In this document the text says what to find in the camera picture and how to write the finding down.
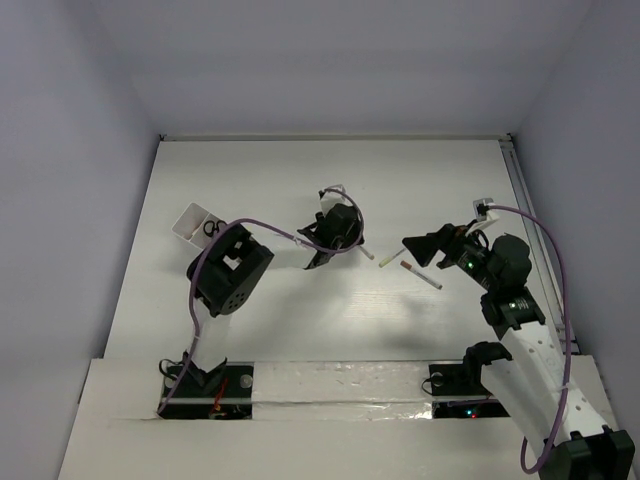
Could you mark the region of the peach cap marker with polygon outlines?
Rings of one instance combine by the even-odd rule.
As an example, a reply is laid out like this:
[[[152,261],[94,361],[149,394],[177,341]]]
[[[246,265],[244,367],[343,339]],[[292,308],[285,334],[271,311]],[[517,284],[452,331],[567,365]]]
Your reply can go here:
[[[364,246],[360,246],[359,249],[369,260],[375,259],[375,255],[369,252]]]

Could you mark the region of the black scissors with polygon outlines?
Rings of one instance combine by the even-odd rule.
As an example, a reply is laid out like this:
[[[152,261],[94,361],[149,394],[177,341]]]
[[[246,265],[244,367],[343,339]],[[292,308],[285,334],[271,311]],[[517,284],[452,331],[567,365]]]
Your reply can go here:
[[[203,223],[202,231],[206,237],[213,238],[219,233],[221,228],[224,227],[225,225],[226,225],[226,222],[224,220],[209,219]]]

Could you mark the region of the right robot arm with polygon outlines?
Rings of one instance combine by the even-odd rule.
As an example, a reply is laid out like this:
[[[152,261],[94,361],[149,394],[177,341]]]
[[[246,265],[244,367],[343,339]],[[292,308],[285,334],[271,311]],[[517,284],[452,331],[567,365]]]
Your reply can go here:
[[[504,234],[485,246],[474,228],[446,224],[402,240],[420,266],[441,254],[438,268],[457,267],[485,291],[481,310],[497,339],[467,349],[462,384],[473,392],[487,390],[519,427],[520,459],[536,458],[533,465],[522,464],[525,473],[542,479],[628,478],[634,442],[612,428],[574,382],[571,357],[556,347],[527,287],[528,244]]]

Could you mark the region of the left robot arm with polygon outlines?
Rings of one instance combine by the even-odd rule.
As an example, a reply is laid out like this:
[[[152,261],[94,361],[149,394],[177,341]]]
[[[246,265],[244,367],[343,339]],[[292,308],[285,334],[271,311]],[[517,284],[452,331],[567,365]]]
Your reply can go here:
[[[186,277],[194,324],[177,377],[209,395],[221,383],[226,358],[216,345],[219,325],[243,307],[268,269],[314,270],[364,244],[364,217],[353,203],[329,194],[314,220],[293,234],[249,219],[230,223],[191,204],[172,231],[198,254]]]

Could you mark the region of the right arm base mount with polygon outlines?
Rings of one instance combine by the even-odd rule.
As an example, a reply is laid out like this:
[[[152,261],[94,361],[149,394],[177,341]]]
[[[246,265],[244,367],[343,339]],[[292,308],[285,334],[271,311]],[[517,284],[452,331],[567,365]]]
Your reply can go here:
[[[436,419],[506,418],[500,402],[482,385],[484,367],[497,360],[511,360],[499,342],[480,342],[468,347],[459,363],[429,365],[421,389],[433,399]]]

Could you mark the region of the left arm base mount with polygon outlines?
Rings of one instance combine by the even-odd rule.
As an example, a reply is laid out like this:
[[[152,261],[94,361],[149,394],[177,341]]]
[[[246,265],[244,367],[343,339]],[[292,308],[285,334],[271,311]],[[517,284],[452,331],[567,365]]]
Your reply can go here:
[[[179,362],[159,361],[163,376],[159,417],[167,420],[249,420],[252,418],[253,363],[229,363],[224,359],[210,371],[191,363],[174,395],[166,400],[182,370]]]

